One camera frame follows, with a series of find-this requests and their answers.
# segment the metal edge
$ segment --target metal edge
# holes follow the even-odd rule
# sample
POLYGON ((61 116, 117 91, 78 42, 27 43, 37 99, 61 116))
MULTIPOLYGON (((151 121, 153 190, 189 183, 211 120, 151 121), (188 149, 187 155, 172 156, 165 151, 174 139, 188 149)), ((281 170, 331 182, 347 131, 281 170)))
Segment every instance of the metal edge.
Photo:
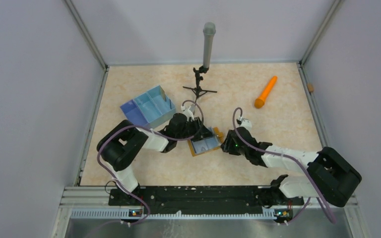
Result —
POLYGON ((343 0, 334 0, 334 2, 331 5, 331 8, 328 10, 328 13, 325 16, 325 19, 323 20, 322 24, 320 25, 319 29, 317 30, 315 36, 313 37, 312 41, 310 42, 305 54, 303 55, 302 59, 300 60, 300 65, 304 66, 308 62, 313 50, 315 50, 316 46, 319 43, 319 40, 323 36, 323 34, 326 32, 327 27, 329 26, 329 23, 334 18, 336 12, 341 6, 341 3, 344 2, 343 0))
POLYGON ((97 48, 96 43, 94 42, 93 38, 91 37, 90 32, 88 31, 87 27, 84 24, 84 21, 81 19, 81 16, 79 15, 78 11, 76 10, 75 5, 73 4, 72 0, 63 0, 66 7, 68 8, 71 16, 73 17, 82 37, 84 38, 85 42, 87 43, 91 53, 96 58, 100 66, 106 70, 107 64, 105 63, 103 56, 101 55, 100 51, 97 48))
MULTIPOLYGON (((72 210, 72 219, 128 219, 138 220, 141 217, 129 216, 131 209, 139 210, 141 207, 136 208, 75 208, 72 210)), ((182 214, 178 211, 174 214, 151 214, 148 216, 149 220, 275 220, 275 209, 263 208, 262 213, 258 214, 182 214)))
POLYGON ((351 229, 353 238, 369 238, 370 230, 366 221, 364 220, 363 213, 358 208, 345 208, 345 215, 347 216, 348 225, 351 229))
POLYGON ((53 226, 51 238, 64 238, 68 229, 69 219, 72 213, 71 208, 59 208, 53 226))
POLYGON ((305 93, 306 93, 306 98, 307 98, 307 101, 309 103, 310 110, 312 112, 313 121, 315 122, 315 126, 316 126, 316 130, 317 130, 317 134, 319 136, 320 143, 322 146, 328 146, 329 145, 329 139, 327 137, 325 128, 323 126, 323 121, 322 121, 322 118, 321 118, 319 110, 318 110, 318 105, 317 105, 316 100, 313 97, 313 95, 311 93, 309 93, 309 91, 308 91, 307 84, 309 83, 309 81, 307 79, 304 67, 302 67, 299 63, 297 65, 297 68, 299 70, 300 78, 302 80, 302 85, 303 85, 303 88, 304 88, 305 93))
MULTIPOLYGON (((307 89, 307 83, 309 82, 309 79, 306 74, 305 67, 299 63, 298 69, 300 77, 302 79, 303 88, 305 89, 306 97, 308 99, 309 106, 312 111, 313 120, 315 121, 315 126, 319 135, 320 143, 322 144, 322 146, 329 146, 329 139, 324 127, 322 117, 320 116, 317 101, 314 95, 312 93, 309 93, 307 89)), ((357 206, 345 206, 344 211, 353 238, 369 238, 370 230, 366 221, 364 220, 364 216, 361 212, 358 203, 357 206)))
POLYGON ((84 148, 82 149, 81 164, 79 166, 78 173, 77 173, 77 176, 76 176, 75 182, 74 182, 75 186, 79 186, 81 183, 82 172, 84 171, 85 162, 87 160, 87 155, 88 155, 88 150, 90 149, 91 138, 93 136, 94 126, 96 125, 97 115, 98 115, 98 111, 100 109, 100 103, 101 103, 101 99, 103 97, 103 91, 104 91, 104 87, 106 86, 106 81, 107 81, 108 75, 109 75, 109 68, 107 68, 103 74, 103 78, 102 78, 102 81, 100 84, 100 88, 99 88, 99 91, 97 94, 97 98, 95 99, 96 103, 94 105, 93 115, 91 117, 91 121, 90 121, 90 124, 88 127, 87 137, 83 143, 84 148))
MULTIPOLYGON (((212 64, 232 64, 232 63, 298 63, 299 60, 227 60, 227 61, 211 61, 212 64)), ((202 64, 199 60, 189 60, 186 62, 133 62, 133 63, 113 63, 109 66, 147 66, 147 65, 183 65, 183 64, 202 64)))

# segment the blue plastic organizer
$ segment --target blue plastic organizer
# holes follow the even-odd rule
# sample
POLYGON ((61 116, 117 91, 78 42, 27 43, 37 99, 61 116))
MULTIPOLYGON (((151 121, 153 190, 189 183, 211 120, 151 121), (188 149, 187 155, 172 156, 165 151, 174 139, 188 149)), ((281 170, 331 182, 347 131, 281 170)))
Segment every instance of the blue plastic organizer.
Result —
POLYGON ((156 128, 170 120, 176 113, 175 104, 160 85, 139 95, 121 106, 126 118, 135 125, 156 128))

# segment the microphone stand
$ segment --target microphone stand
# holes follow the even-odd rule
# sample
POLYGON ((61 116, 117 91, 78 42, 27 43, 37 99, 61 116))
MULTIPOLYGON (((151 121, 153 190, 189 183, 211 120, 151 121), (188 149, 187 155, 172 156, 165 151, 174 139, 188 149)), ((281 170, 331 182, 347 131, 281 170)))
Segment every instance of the microphone stand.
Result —
POLYGON ((192 90, 192 92, 196 95, 195 102, 200 98, 202 95, 205 95, 206 93, 216 93, 217 91, 212 90, 203 90, 199 83, 203 80, 203 77, 201 76, 202 73, 207 73, 209 70, 209 62, 211 61, 211 50, 212 50, 212 40, 214 39, 215 35, 215 24, 212 22, 207 22, 204 25, 203 29, 204 33, 204 55, 203 55, 203 64, 201 67, 199 67, 198 70, 196 68, 193 68, 193 72, 195 73, 195 81, 196 81, 196 87, 195 88, 189 88, 189 87, 183 87, 186 89, 192 90))
POLYGON ((196 70, 196 68, 193 68, 193 71, 195 73, 196 87, 195 88, 190 88, 190 87, 183 86, 183 88, 192 90, 192 92, 196 96, 195 102, 198 100, 198 98, 200 98, 202 95, 204 95, 206 93, 216 93, 217 92, 217 91, 212 91, 212 90, 204 90, 199 85, 200 81, 203 80, 203 77, 200 74, 201 73, 207 73, 208 69, 209 68, 205 68, 204 66, 199 67, 199 70, 196 70))

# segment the black tripod base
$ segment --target black tripod base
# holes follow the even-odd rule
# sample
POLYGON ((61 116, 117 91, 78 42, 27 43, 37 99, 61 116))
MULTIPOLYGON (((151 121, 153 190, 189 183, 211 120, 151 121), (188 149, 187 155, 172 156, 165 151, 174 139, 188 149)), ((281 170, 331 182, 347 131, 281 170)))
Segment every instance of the black tripod base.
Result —
POLYGON ((206 93, 217 93, 217 91, 212 91, 212 90, 203 90, 201 88, 190 88, 190 87, 185 87, 183 86, 183 88, 186 88, 186 89, 191 89, 192 92, 195 94, 196 96, 196 99, 200 98, 202 95, 206 94, 206 93))

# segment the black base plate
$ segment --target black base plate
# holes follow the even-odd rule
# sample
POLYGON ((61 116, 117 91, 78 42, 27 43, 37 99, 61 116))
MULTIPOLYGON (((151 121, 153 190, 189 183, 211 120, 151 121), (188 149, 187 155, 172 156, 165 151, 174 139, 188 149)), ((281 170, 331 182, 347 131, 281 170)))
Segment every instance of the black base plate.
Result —
MULTIPOLYGON (((259 214, 262 207, 303 205, 302 198, 288 199, 277 188, 258 186, 142 186, 133 191, 152 214, 259 214)), ((110 191, 109 206, 141 204, 120 189, 110 191)))

